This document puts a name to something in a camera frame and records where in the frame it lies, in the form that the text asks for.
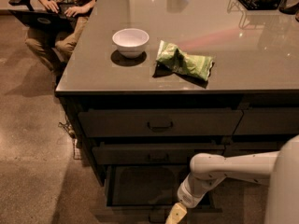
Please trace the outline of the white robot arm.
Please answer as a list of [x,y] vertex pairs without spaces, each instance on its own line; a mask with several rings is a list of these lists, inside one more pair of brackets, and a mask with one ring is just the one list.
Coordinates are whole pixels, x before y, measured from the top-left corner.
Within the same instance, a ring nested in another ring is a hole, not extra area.
[[199,153],[190,161],[190,172],[178,188],[178,202],[165,224],[179,224],[189,208],[224,179],[232,178],[269,187],[264,224],[299,223],[299,136],[279,151],[223,157]]

